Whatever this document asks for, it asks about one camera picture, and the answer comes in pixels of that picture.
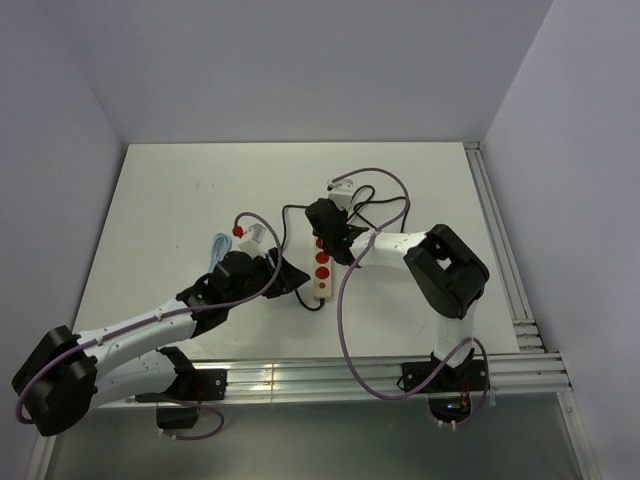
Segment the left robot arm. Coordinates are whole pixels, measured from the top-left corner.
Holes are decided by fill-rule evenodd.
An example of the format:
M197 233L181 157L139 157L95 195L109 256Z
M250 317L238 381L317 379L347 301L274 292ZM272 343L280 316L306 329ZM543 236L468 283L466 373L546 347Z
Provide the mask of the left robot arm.
M178 342L222 325L236 306L290 294L310 279L275 248L256 257L232 251L149 313L80 333L65 325L51 329L11 381L16 418L50 437L90 409L127 396L183 399L193 391L196 373Z

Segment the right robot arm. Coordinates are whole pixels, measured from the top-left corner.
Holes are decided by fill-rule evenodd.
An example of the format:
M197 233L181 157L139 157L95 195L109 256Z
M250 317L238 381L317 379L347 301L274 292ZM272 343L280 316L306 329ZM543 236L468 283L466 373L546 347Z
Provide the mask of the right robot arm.
M348 223L348 214L330 199L318 199L305 209L314 236L323 251L347 268L337 294L337 326L341 351L356 382L368 394L388 401L408 399L432 382L446 390L468 378L475 349L487 371L488 355L473 336L475 310L490 273L479 257L447 225L426 232L388 233ZM347 282L358 267L385 267L408 272L438 318L431 373L413 389L389 395L375 390L357 371L344 332L344 296Z

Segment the beige red power strip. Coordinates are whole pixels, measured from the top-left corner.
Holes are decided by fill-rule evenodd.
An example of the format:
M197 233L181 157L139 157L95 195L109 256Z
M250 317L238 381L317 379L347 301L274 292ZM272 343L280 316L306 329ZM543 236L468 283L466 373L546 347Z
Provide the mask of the beige red power strip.
M328 301L333 296L333 259L324 251L319 237L313 240L312 282L316 300Z

